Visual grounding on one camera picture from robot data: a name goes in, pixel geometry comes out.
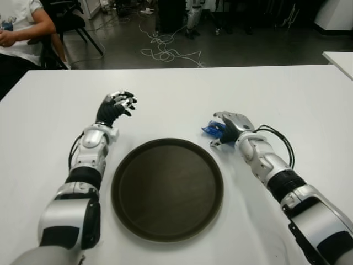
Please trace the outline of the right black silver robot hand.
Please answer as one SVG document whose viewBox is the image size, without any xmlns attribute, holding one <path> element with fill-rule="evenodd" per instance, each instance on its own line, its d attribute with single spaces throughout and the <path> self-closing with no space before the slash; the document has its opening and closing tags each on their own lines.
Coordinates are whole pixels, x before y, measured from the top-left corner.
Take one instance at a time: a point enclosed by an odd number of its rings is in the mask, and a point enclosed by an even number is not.
<svg viewBox="0 0 353 265">
<path fill-rule="evenodd" d="M 243 114 L 222 111 L 215 112 L 213 116 L 220 118 L 226 127 L 220 138 L 211 141 L 211 147 L 235 142 L 243 132 L 253 132 L 255 130 L 254 125 Z"/>
</svg>

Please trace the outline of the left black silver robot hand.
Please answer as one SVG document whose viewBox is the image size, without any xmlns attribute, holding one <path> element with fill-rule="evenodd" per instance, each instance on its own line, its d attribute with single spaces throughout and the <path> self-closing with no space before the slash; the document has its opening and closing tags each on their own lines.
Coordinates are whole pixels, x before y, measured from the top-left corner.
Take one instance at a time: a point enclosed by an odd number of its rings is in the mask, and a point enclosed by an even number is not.
<svg viewBox="0 0 353 265">
<path fill-rule="evenodd" d="M 122 115 L 131 116 L 131 110 L 135 110 L 137 103 L 135 96 L 127 91 L 117 91 L 108 94 L 102 101 L 96 115 L 96 123 L 104 124 L 110 128 Z"/>
</svg>

